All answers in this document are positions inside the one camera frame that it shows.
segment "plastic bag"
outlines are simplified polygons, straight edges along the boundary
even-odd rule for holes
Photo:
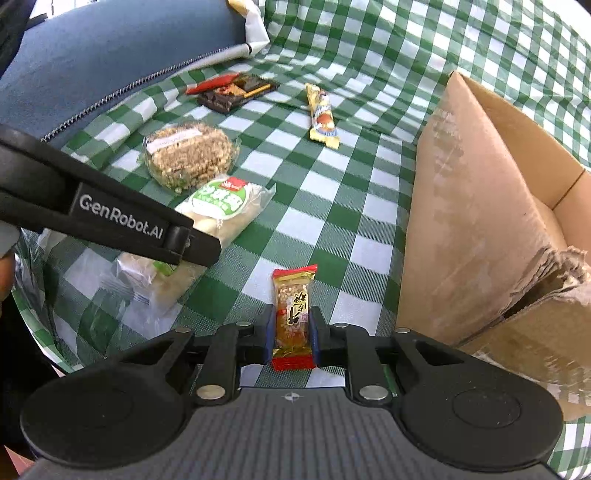
[[[275,186],[266,189],[227,175],[208,182],[193,193],[176,210],[194,220],[193,227],[220,239],[222,252],[265,209],[275,194]],[[132,319],[134,330],[149,317],[156,321],[191,289],[207,268],[189,262],[178,266],[163,264],[129,253],[121,254],[112,271],[103,278],[103,287],[147,305],[143,317]]]
[[[318,265],[310,265],[273,271],[277,304],[272,360],[275,370],[314,368],[308,334],[308,310],[310,286],[317,270]]]
[[[141,160],[160,185],[181,193],[225,174],[238,152],[239,141],[221,129],[186,122],[147,136]]]

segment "green checkered tablecloth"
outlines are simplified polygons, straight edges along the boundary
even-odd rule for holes
[[[65,152],[170,206],[137,163],[144,135],[204,119],[240,137],[234,175],[277,187],[267,209],[158,325],[129,322],[106,301],[99,274],[119,252],[55,232],[25,233],[15,298],[35,339],[63,368],[81,368],[173,325],[212,333],[272,300],[276,267],[318,263],[313,303],[332,322],[388,335],[395,322],[415,144],[453,70],[507,98],[589,165],[591,51],[540,1],[298,0],[261,4],[270,46],[252,59],[185,72],[98,117]],[[187,85],[227,70],[280,84],[231,115],[199,106]],[[338,151],[308,137],[304,83],[329,93]],[[339,372],[277,374],[252,366],[243,381],[342,384]],[[591,417],[565,425],[550,465],[591,473]]]

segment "white label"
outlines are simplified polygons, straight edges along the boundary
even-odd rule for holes
[[[175,143],[182,142],[191,137],[198,137],[201,135],[201,132],[198,128],[190,128],[188,130],[182,130],[170,137],[164,138],[157,138],[156,140],[152,140],[146,145],[146,150],[148,150],[149,154],[153,154],[155,151],[160,150],[160,148],[168,147],[169,145],[174,145]]]

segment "finger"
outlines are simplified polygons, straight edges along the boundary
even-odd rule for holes
[[[14,254],[0,258],[0,301],[8,297],[14,283]]]

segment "plastic wrapper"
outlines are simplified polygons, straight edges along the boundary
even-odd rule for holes
[[[332,115],[328,94],[311,83],[306,83],[306,94],[312,114],[310,139],[322,142],[329,148],[338,149],[340,139],[335,127],[335,119]]]
[[[317,269],[310,265],[273,271],[277,319],[272,365],[276,370],[314,368],[308,319],[310,287]]]
[[[225,174],[238,152],[223,130],[187,122],[147,136],[141,159],[160,185],[181,193]]]
[[[272,92],[277,84],[249,73],[241,73],[227,85],[197,95],[202,105],[220,113],[229,113],[250,100]]]
[[[275,187],[219,176],[176,207],[194,220],[193,227],[220,239],[222,252],[265,209],[275,194]],[[141,314],[133,319],[134,330],[146,332],[143,322],[167,318],[168,311],[190,294],[206,267],[182,261],[168,265],[149,258],[123,253],[113,269],[102,278],[103,288],[116,291],[139,305]],[[168,328],[150,326],[147,337],[164,333]]]

